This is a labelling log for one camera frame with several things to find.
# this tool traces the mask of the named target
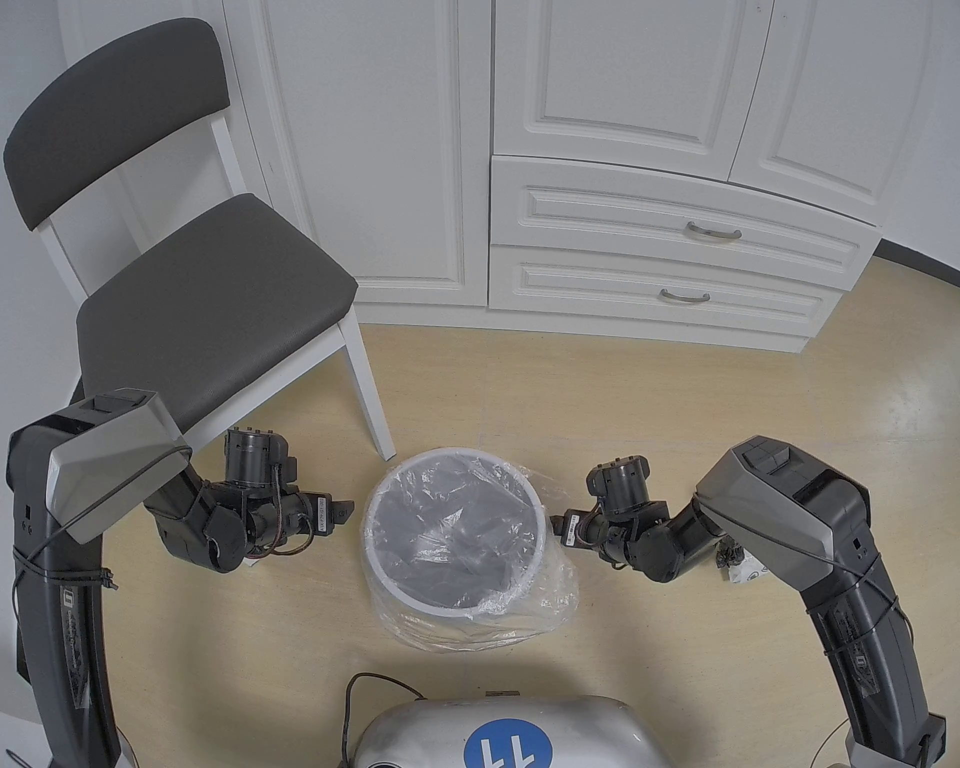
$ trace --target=plastic liner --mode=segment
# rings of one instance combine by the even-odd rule
[[[393,468],[367,503],[363,529],[383,626],[415,648],[447,652],[563,625],[577,609],[577,577],[541,498],[554,514],[566,509],[549,478],[470,448],[439,448]]]

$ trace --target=gray chair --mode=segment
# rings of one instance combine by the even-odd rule
[[[227,79],[213,30],[180,18],[108,43],[53,81],[17,121],[4,167],[80,305],[84,390],[160,393],[195,448],[344,349],[373,441],[394,446],[360,336],[356,281],[247,193],[224,110]],[[92,182],[207,119],[233,197],[140,255],[88,295],[50,215]]]

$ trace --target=blue circle logo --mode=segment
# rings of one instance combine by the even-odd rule
[[[467,739],[467,768],[550,768],[553,745],[546,733],[526,720],[494,720]]]

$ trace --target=white chair frame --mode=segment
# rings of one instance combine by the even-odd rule
[[[227,175],[230,194],[235,196],[245,193],[247,185],[243,181],[240,163],[237,161],[237,155],[233,149],[233,142],[227,130],[227,119],[224,113],[217,112],[205,119],[208,120],[213,132],[217,152]],[[63,248],[53,222],[49,218],[45,219],[37,226],[36,231],[50,254],[57,272],[60,273],[60,278],[70,292],[70,296],[73,297],[78,306],[84,303],[88,293]],[[363,337],[360,335],[360,326],[357,324],[357,316],[353,306],[336,325],[328,328],[312,341],[307,342],[285,360],[280,361],[260,376],[253,384],[240,390],[190,427],[184,438],[195,451],[200,450],[244,418],[258,405],[340,349],[347,354],[350,377],[360,400],[364,418],[367,420],[367,426],[370,428],[373,444],[384,461],[393,458],[396,455],[394,441],[390,436],[383,406],[380,404],[380,395],[377,393],[376,383],[373,381],[370,361],[367,358],[367,350],[363,344]]]

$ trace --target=drawer handle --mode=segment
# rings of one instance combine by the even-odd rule
[[[743,232],[739,229],[735,229],[733,232],[721,232],[717,229],[704,229],[703,227],[697,227],[693,222],[687,222],[686,228],[691,232],[696,232],[697,234],[705,234],[707,237],[716,237],[720,240],[739,240],[743,237]]]
[[[710,294],[703,294],[702,296],[677,296],[676,294],[670,293],[666,288],[663,288],[660,291],[660,295],[665,299],[685,301],[688,304],[703,304],[707,301],[710,301]]]

